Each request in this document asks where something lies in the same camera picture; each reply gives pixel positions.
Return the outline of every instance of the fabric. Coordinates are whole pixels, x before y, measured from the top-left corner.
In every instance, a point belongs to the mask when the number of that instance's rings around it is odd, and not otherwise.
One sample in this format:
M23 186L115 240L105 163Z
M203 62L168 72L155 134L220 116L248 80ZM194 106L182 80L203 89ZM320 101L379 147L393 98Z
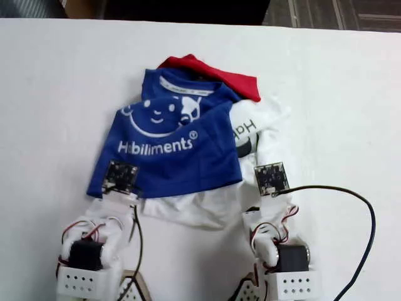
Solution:
M144 198L207 191L241 181L229 120L231 99L214 99L212 93L187 103L184 97L146 99L116 113L87 190L90 196L102 197L110 160L139 167L135 184ZM188 117L182 125L186 105L197 106L202 115Z
M281 147L276 129L263 130L258 135L261 138L256 152L239 159L242 172L241 182L185 196L145 199L142 204L143 214L187 226L220 230L241 212L251 206L260 206L261 197L254 176L254 167L283 161L286 158L286 152ZM280 204L276 208L274 204L265 203L262 209L264 211L268 207L271 214L281 214L282 207L286 208L286 206L286 204L283 206Z
M187 70L159 68L147 70L143 81L142 99L173 95L193 97L193 90L218 87L216 82L197 82L197 75ZM143 214L166 219L187 226L223 229L236 214L254 206L260 199L254 178L254 167L259 156L263 163L274 163L279 154L277 131L274 126L289 110L269 98L261 102L241 100L241 96L225 87L225 95L234 102L229 112L232 133L237 146L243 181L227 187L167 198L147 198L143 202ZM258 143L263 133L262 142Z
M196 75L191 72L174 68L146 70L142 83L142 100L174 96L181 97L183 104L185 101L193 103L193 105L187 105L182 111L181 122L185 123L185 120L197 117L198 106L195 103L199 97L205 95L212 97L208 102L206 102L207 99L201 100L204 110L219 103L219 98L228 98L234 102L230 110L230 121L238 147L246 144L251 136L255 138L257 132L272 126L287 114L285 109L271 99L266 98L262 102L241 100L242 97L224 83L199 82L195 78Z
M228 87L242 95L243 98L249 98L259 102L258 84L256 77L249 77L242 74L230 73L206 65L198 60L194 55L186 55L182 58L170 56L159 68L186 68L196 72L198 75L224 82Z

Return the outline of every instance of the black circuit board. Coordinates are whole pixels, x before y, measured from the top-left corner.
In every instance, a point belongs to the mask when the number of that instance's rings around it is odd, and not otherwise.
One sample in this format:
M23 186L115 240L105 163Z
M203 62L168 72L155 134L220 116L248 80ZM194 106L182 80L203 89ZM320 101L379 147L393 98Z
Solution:
M138 167L118 161L110 161L103 180L102 190L107 194L111 190L130 194L138 175Z
M256 166L255 176L261 196L289 188L282 162Z

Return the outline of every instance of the black cable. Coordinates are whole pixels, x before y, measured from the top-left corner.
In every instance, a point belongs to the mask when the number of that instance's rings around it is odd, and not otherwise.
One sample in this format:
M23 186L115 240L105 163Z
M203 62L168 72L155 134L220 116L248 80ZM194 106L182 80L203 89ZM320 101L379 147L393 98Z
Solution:
M353 192L352 190L346 189L346 188L341 188L341 187L336 187L336 186L324 186L324 185L309 185L309 186L300 186L296 188L291 188L291 189L285 189L282 191L278 191L276 193L272 193L272 197L275 198L276 196L279 196L281 194L287 194L287 193L293 193L298 190L304 190L304 189L329 189L329 190L337 190L337 191L342 191L343 193L348 193L353 195L354 197L360 199L363 201L369 208L370 212L370 217L372 219L372 228L370 230L370 237L368 241L368 245L366 246L365 252L363 253L362 259L357 266L357 269L355 270L355 273L353 274L351 280L348 282L347 285L341 290L341 292L337 295L337 297L334 299L334 301L339 301L342 296L352 287L352 285L355 283L357 280L359 273L362 270L363 265L365 264L366 259L368 258L370 249L372 249L373 245L373 240L375 239L375 232L376 232L376 217L375 217L375 212L373 210L372 205L369 203L367 199L365 199L363 196Z
M127 287L125 288L125 290L123 291L123 293L119 296L119 298L117 299L117 301L123 300L125 294L130 290L132 284L134 283L134 281L135 281L135 279L136 279L136 277L137 277L137 274L138 274L138 271L139 271L139 268L140 268L140 264L141 264L141 262L142 262L143 234L142 234L142 228L141 228L141 226L140 226L140 222L139 222L139 219L138 219L138 212L137 212L137 207L136 207L136 206L133 208L133 213L134 213L134 215L135 215L135 220L137 221L137 224L138 224L138 231L139 231L139 238L140 238L139 259L138 259L137 268L136 268L135 272L133 273L133 275L132 275L132 277L131 277L131 281L128 283Z

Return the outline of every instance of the white surface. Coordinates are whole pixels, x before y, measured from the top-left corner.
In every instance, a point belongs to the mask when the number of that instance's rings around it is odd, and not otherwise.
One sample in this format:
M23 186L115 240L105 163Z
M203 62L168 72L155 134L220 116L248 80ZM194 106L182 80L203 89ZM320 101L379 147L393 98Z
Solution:
M140 93L144 68L188 53L256 75L262 95L292 107L290 186L350 187L377 212L372 253L343 300L398 298L401 35L0 19L0 41L1 299L55 299L60 234L90 204L85 190L115 111ZM294 200L296 221L310 220L320 243L322 300L333 300L367 243L368 211L334 192ZM142 223L141 272L154 300L225 300L251 269L240 217L215 232Z

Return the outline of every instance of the red wire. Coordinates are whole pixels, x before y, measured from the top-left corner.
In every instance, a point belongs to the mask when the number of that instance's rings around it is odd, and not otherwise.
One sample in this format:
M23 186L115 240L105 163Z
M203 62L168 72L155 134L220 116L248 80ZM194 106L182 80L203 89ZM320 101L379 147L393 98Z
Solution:
M290 218L290 217L296 215L296 214L298 213L298 211L299 211L299 207L298 207L298 206L293 206L293 207L291 207L291 209L289 210L289 213L281 219L281 224L283 225L283 228L284 228L284 231L285 231L286 234L285 234L284 238L280 241L280 243L286 243L286 242L288 241L288 238L289 238L289 237L288 237L288 235L289 235L288 229L287 229L286 225L284 224L284 222L285 222L288 218Z
M76 226L76 225L79 224L79 223L87 223L87 222L88 222L88 221L83 221L83 220L81 220L81 221L76 221L75 223L72 223L72 224L70 224L67 228L65 228L65 230L63 231L63 234L61 235L61 244L64 243L64 235L65 235L65 233L68 232L69 229L71 229L72 227Z
M278 231L277 227L275 225L273 225L272 223L269 223L269 222L266 221L266 222L258 224L257 227L252 231L252 233L250 235L250 242L252 242L252 239L254 238L254 236L256 235L258 230L260 229L260 227L263 226L264 224L269 224L270 226L272 226L276 230L279 239L277 240L275 237L273 239L275 241L280 241L281 240L281 235L280 235L280 232Z
M105 225L106 225L105 223L103 223L103 224L98 224L98 225L97 225L96 227L94 227L88 234L86 234L82 239L85 240L85 239L91 237L91 236L94 234L94 232L98 231L98 229L99 229L101 226L105 226Z

